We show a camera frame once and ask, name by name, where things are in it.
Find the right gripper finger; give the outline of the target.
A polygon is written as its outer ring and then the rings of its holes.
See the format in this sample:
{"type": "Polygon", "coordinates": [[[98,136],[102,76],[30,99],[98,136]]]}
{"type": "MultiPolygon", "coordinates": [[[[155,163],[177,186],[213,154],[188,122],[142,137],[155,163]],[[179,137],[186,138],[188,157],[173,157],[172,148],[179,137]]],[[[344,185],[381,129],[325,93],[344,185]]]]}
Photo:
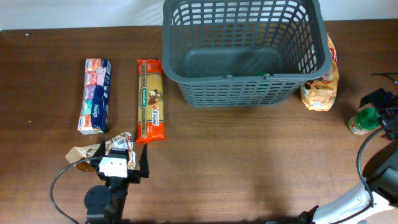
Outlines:
{"type": "Polygon", "coordinates": [[[359,107],[372,104],[375,109],[385,109],[394,107],[394,95],[391,91],[383,88],[375,90],[361,98],[359,107]]]}
{"type": "Polygon", "coordinates": [[[377,110],[378,122],[386,132],[387,138],[397,140],[397,108],[377,110]]]}

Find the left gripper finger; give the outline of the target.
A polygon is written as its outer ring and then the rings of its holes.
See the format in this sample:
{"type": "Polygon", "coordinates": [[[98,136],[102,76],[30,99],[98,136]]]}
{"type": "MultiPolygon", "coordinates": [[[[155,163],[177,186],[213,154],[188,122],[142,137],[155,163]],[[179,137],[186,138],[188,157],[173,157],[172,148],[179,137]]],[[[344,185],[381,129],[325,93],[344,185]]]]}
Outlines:
{"type": "Polygon", "coordinates": [[[144,144],[142,153],[139,159],[140,175],[142,178],[149,178],[149,161],[147,158],[147,144],[144,144]]]}
{"type": "Polygon", "coordinates": [[[105,156],[105,152],[106,152],[106,142],[105,140],[102,140],[101,144],[99,145],[99,148],[93,154],[93,157],[103,157],[105,156]]]}

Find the green lid spice jar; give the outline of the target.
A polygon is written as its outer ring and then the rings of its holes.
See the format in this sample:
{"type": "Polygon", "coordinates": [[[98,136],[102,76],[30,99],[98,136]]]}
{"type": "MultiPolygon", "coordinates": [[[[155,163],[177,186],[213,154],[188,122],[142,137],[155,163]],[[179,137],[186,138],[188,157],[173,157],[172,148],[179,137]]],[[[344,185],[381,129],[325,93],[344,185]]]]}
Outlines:
{"type": "Polygon", "coordinates": [[[375,108],[363,109],[348,121],[348,129],[353,134],[364,135],[380,126],[377,119],[375,108]]]}

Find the orange snack bag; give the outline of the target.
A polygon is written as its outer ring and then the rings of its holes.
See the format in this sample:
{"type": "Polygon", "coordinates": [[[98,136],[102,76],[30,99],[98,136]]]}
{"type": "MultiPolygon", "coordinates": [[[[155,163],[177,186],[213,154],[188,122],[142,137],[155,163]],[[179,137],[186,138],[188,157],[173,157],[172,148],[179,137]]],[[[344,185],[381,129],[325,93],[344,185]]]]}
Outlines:
{"type": "Polygon", "coordinates": [[[302,102],[310,111],[329,111],[337,95],[338,80],[340,79],[337,54],[329,34],[327,36],[332,59],[329,71],[319,79],[306,82],[300,89],[302,102]]]}

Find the green lid pale jar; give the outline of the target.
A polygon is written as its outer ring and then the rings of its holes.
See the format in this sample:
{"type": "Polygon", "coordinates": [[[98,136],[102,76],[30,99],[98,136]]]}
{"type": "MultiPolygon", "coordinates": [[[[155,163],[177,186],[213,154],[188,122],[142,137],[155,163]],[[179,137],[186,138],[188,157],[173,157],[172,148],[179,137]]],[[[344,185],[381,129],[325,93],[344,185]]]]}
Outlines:
{"type": "Polygon", "coordinates": [[[258,93],[266,94],[269,91],[269,87],[271,84],[271,82],[268,80],[271,74],[266,72],[257,72],[255,76],[262,78],[260,82],[256,83],[256,91],[258,93]]]}

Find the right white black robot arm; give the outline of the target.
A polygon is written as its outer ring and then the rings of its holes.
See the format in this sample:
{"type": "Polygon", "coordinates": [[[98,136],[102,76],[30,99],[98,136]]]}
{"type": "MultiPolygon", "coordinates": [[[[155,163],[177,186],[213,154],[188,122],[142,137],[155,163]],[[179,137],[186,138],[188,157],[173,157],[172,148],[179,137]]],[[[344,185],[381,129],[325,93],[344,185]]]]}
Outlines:
{"type": "Polygon", "coordinates": [[[302,212],[296,223],[359,223],[376,213],[397,208],[397,96],[380,88],[361,98],[360,106],[367,104],[376,109],[381,127],[359,148],[356,168],[360,183],[335,201],[302,212]],[[373,155],[362,170],[364,148],[381,131],[391,143],[373,155]]]}

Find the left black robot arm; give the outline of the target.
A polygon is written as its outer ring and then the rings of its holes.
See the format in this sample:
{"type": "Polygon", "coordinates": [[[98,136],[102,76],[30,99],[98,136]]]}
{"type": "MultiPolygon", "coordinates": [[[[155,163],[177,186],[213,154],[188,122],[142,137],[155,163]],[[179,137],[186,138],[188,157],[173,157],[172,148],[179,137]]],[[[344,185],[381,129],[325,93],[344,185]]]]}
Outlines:
{"type": "Polygon", "coordinates": [[[139,159],[139,169],[127,167],[129,153],[127,149],[112,148],[106,153],[103,141],[91,158],[90,166],[95,169],[104,185],[89,189],[84,198],[87,208],[87,223],[131,223],[123,218],[123,211],[130,184],[140,184],[142,178],[150,174],[145,144],[139,159]]]}

